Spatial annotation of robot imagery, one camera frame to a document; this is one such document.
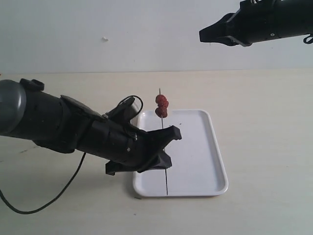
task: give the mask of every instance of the beige tabletop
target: beige tabletop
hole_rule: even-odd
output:
[[[132,175],[105,175],[87,155],[72,185],[44,211],[18,215],[0,202],[9,235],[311,235],[313,233],[313,70],[2,75],[38,79],[47,93],[71,96],[104,113],[136,94],[154,109],[161,87],[171,109],[212,118],[229,179],[212,198],[133,197]],[[0,189],[20,210],[51,200],[82,155],[0,138]]]

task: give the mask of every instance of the plastic tray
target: plastic tray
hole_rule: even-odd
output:
[[[167,177],[165,170],[135,172],[135,191],[144,197],[216,196],[226,192],[228,180],[209,114],[173,110],[163,123],[164,128],[178,127],[182,135],[182,140],[165,148],[173,166],[167,169]],[[156,130],[161,128],[161,120],[154,111],[145,111],[137,125],[146,131]]]

